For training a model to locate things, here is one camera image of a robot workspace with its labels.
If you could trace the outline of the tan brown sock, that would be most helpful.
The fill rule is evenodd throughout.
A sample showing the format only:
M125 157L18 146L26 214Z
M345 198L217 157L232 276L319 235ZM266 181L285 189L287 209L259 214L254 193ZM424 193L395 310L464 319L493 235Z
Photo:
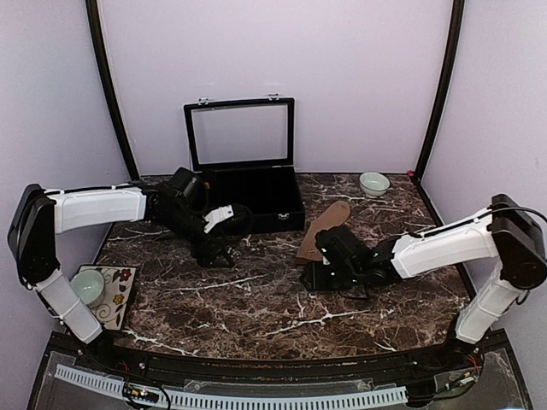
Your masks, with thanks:
M350 205L345 201L331 204L320 216L312 220L303 237L296 256L297 265L322 261L321 252L315 247L315 235L320 231L341 226L350 217Z

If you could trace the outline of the black display case glass lid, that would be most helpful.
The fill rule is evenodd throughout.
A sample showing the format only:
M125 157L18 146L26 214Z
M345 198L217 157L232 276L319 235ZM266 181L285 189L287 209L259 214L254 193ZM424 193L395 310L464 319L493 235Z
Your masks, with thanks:
M305 210L294 167L292 97L196 102L183 107L194 172L212 208L232 206L229 236L301 231Z

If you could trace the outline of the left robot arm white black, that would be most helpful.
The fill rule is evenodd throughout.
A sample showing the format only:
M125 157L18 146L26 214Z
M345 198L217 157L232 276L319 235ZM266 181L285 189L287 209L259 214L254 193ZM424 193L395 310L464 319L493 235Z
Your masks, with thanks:
M82 343L88 360L102 372L114 372L120 352L100 338L103 326L62 273L56 236L88 226L149 221L186 240L201 267L233 259L221 223L232 207L209 207L209 188L194 172L179 168L159 184L132 182L76 190L46 190L28 185L9 226L8 246L22 286L34 290L44 305Z

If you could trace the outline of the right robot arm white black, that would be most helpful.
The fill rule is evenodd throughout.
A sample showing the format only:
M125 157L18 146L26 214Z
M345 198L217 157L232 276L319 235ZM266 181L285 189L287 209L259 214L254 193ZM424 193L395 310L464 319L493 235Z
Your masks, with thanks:
M454 319L450 340L436 353L437 364L455 370L469 356L469 346L515 303L546 280L546 251L537 212L505 194L457 222L408 233L368 248L345 226L319 231L320 259L308 263L301 277L308 291L341 291L355 286L383 287L440 267L485 258L497 259L490 277Z

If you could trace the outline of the pale green bowl at back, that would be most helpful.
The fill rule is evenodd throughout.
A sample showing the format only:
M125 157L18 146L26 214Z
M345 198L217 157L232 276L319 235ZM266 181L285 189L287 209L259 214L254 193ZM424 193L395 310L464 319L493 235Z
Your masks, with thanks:
M391 187L390 180L381 173L366 172L359 177L359 185L367 197L383 196Z

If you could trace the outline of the floral patterned mat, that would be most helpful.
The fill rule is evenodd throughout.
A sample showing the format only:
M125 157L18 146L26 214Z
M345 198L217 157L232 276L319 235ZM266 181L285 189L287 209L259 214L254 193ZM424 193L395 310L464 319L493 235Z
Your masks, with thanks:
M78 274L97 273L103 277L104 287L99 303L93 302L90 310L106 330L120 331L136 278L133 266L83 265Z

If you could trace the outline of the pale green bowl on mat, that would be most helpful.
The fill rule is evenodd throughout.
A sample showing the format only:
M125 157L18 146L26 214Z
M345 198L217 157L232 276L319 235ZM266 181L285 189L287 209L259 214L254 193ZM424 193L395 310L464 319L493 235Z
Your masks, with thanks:
M104 297L105 279L95 269L78 272L70 281L76 295L88 308L98 307Z

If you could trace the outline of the green circuit board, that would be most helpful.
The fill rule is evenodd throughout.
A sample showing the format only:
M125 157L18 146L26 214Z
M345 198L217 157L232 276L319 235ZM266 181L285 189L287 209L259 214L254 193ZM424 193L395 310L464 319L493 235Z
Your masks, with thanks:
M124 384L121 393L127 401L134 404L153 405L160 399L156 392L132 384Z

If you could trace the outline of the black front rail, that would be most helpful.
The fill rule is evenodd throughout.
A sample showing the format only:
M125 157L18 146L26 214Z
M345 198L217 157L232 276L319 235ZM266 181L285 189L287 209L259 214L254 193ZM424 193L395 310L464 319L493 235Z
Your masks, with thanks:
M440 345L395 353L324 360L235 360L163 354L112 346L114 372L134 381L181 385L192 378L255 384L312 383L357 378L375 382L417 384L448 371L478 367L482 376L499 372L511 380L521 372L505 331L491 331L474 353L475 361L447 352Z

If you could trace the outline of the left black frame post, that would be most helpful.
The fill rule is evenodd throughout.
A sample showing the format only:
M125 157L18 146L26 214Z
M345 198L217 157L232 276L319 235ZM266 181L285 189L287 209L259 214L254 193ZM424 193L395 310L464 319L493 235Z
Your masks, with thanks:
M122 119L121 109L115 91L115 84L109 66L109 58L99 12L99 2L97 0L85 0L85 9L97 70L103 88L104 99L109 111L109 117L115 131L116 141L130 180L137 180L140 178L140 175Z

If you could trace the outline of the black frame post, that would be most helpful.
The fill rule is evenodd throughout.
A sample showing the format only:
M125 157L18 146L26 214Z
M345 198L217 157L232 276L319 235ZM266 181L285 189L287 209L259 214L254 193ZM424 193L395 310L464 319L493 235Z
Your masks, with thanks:
M425 176L426 168L432 154L433 145L440 127L444 106L450 88L451 77L456 62L456 52L462 29L464 9L464 0L452 1L450 24L444 50L444 58L438 79L438 87L435 93L430 119L426 128L426 134L414 170L413 180L417 184L420 184Z
M130 180L137 180L140 178L140 175L122 119L121 109L115 91L115 84L109 66L109 58L99 12L99 2L97 0L85 0L85 9L97 70L103 88L104 99L109 111L109 117L115 131L116 141Z

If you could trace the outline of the right black frame post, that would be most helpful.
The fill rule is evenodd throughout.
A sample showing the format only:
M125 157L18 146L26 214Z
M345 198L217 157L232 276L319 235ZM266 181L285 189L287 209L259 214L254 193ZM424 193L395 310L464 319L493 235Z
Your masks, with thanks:
M438 87L435 93L430 119L426 128L426 134L414 170L413 180L417 184L420 184L425 176L426 168L432 154L433 145L440 127L444 106L450 88L451 77L456 62L456 52L462 29L464 9L464 0L452 1L450 24L444 50L444 58L438 79Z

